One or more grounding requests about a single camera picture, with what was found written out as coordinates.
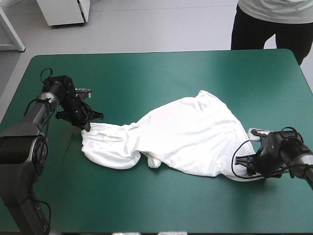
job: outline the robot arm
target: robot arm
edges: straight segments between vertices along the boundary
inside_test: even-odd
[[[90,130],[90,121],[103,119],[84,102],[90,89],[75,89],[68,76],[52,77],[43,81],[42,92],[34,100],[36,105],[20,122],[0,133],[0,196],[22,234],[46,235],[50,232],[40,202],[32,185],[41,176],[48,153],[46,134],[42,128],[59,105],[64,111],[56,118],[71,122],[80,129]]]
[[[248,137],[261,142],[261,147],[256,154],[236,157],[235,164],[245,166],[249,176],[260,173],[280,178],[289,170],[292,178],[305,179],[313,189],[313,153],[294,128],[278,132],[249,129]]]

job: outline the green tabletop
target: green tabletop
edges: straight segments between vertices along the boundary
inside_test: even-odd
[[[21,119],[48,67],[72,77],[77,88],[92,88],[87,103],[105,114],[106,123],[136,122],[156,107],[206,90],[246,130],[294,126],[313,148],[312,93],[288,50],[36,56],[0,131]],[[144,156],[132,169],[109,169],[84,156],[78,128],[55,118],[48,141],[35,192],[50,203],[52,227],[61,232],[313,232],[313,192],[287,174],[240,183],[187,175],[164,164],[150,169]],[[2,203],[0,231],[18,231]]]

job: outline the white shirt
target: white shirt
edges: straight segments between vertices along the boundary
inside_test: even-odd
[[[142,153],[151,168],[165,163],[187,174],[223,174],[246,181],[231,171],[235,150],[248,139],[245,130],[227,106],[206,91],[154,109],[130,125],[91,123],[82,136],[86,157],[106,167],[131,168]],[[237,156],[250,154],[254,150],[248,142]],[[247,177],[245,167],[235,165],[234,170]]]
[[[306,24],[313,22],[313,0],[239,0],[246,14],[269,22]]]

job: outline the gray floor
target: gray floor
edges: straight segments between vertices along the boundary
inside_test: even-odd
[[[0,53],[0,120],[35,55],[226,50],[236,4],[237,0],[91,0],[87,25],[58,29],[46,24],[36,0],[4,8],[26,51]],[[266,48],[275,48],[273,38]],[[312,62],[311,52],[302,66],[311,88]]]

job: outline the person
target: person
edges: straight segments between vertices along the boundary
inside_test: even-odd
[[[263,49],[275,34],[301,65],[313,42],[313,0],[239,0],[231,49]]]

